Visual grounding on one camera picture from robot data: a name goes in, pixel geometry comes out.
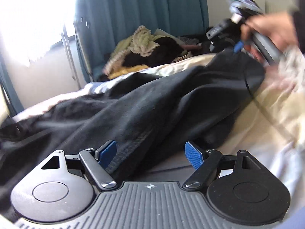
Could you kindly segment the person's right hand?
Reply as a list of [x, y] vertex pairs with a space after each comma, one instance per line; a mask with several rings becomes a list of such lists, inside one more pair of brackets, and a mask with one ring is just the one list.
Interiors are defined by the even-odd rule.
[[247, 41], [254, 31], [268, 37], [281, 51], [298, 46], [304, 52], [304, 24], [288, 12], [255, 15], [241, 26], [241, 39]]

